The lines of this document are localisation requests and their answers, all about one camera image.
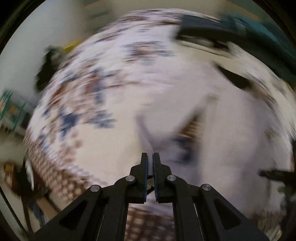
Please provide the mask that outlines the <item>beige long-sleeve shirt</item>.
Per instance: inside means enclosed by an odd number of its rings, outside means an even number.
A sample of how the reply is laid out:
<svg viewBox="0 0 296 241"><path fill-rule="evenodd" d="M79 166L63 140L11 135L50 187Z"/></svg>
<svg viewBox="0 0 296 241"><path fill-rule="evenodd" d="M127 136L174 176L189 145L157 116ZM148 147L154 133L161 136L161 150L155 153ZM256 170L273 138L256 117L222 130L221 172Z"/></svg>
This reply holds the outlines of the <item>beige long-sleeve shirt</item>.
<svg viewBox="0 0 296 241"><path fill-rule="evenodd" d="M278 184L263 169L290 169L295 102L265 72L240 76L202 64L137 116L144 149L191 184L208 183L248 217L280 213Z"/></svg>

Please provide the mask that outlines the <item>dark folded clothes stack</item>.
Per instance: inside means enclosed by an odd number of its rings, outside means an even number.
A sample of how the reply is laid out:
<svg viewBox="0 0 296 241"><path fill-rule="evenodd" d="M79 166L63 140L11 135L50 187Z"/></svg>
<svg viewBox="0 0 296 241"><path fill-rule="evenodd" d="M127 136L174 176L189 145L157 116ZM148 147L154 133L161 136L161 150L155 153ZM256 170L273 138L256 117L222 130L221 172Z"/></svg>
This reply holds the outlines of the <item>dark folded clothes stack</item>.
<svg viewBox="0 0 296 241"><path fill-rule="evenodd" d="M245 26L231 17L215 20L183 15L176 40L187 47L228 57L229 43L240 43L245 36Z"/></svg>

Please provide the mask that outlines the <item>floral bed blanket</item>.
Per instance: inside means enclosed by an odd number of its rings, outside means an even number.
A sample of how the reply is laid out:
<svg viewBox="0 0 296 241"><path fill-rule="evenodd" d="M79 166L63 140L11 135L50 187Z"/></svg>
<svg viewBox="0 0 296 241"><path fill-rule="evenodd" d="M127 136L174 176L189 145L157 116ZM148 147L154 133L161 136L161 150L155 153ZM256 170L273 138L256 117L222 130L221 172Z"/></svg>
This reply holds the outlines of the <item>floral bed blanket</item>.
<svg viewBox="0 0 296 241"><path fill-rule="evenodd" d="M72 50L51 78L24 142L34 170L65 202L93 184L112 185L142 153L152 155L139 138L137 116L195 66L214 64L240 76L268 72L280 81L276 89L295 102L288 82L235 43L224 57L177 41L183 15L217 20L183 9L132 11ZM246 216L269 240L284 234L282 195L280 213Z"/></svg>

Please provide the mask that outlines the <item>teal folded quilt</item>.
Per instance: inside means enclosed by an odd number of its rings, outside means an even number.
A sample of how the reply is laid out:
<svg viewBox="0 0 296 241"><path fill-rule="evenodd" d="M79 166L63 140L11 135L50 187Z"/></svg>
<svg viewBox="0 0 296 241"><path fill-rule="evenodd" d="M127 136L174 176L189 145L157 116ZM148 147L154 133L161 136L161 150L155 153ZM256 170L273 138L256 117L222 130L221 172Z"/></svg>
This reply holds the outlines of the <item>teal folded quilt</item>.
<svg viewBox="0 0 296 241"><path fill-rule="evenodd" d="M236 33L236 45L295 86L295 48L278 26L242 15L225 15L221 24Z"/></svg>

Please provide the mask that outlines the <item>teal storage shelf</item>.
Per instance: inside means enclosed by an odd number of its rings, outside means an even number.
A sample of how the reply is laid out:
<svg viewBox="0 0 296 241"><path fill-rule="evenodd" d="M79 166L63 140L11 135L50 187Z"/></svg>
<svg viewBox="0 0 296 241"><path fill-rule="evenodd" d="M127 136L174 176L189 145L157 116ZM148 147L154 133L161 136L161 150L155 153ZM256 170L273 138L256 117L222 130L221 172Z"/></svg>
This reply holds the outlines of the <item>teal storage shelf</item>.
<svg viewBox="0 0 296 241"><path fill-rule="evenodd" d="M5 89L1 95L1 125L14 131L25 115L26 100L17 92Z"/></svg>

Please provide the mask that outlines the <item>yellow box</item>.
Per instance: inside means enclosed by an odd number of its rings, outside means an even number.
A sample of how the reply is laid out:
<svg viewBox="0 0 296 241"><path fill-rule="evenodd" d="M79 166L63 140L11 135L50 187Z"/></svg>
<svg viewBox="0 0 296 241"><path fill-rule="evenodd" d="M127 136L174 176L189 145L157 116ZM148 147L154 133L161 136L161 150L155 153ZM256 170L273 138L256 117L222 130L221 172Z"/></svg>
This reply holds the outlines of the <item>yellow box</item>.
<svg viewBox="0 0 296 241"><path fill-rule="evenodd" d="M69 53L82 43L82 40L75 40L63 47L63 51Z"/></svg>

